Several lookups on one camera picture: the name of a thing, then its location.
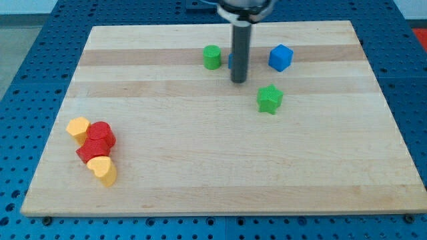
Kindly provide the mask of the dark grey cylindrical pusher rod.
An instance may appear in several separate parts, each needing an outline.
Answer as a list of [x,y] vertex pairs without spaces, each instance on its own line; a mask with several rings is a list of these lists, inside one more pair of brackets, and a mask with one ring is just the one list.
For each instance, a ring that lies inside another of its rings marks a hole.
[[251,33],[250,23],[232,27],[231,80],[233,83],[244,83],[247,79]]

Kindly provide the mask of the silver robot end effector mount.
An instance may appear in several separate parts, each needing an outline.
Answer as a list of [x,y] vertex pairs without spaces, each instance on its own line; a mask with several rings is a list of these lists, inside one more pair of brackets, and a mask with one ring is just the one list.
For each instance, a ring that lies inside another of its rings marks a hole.
[[230,23],[259,23],[275,4],[276,0],[219,0],[217,13]]

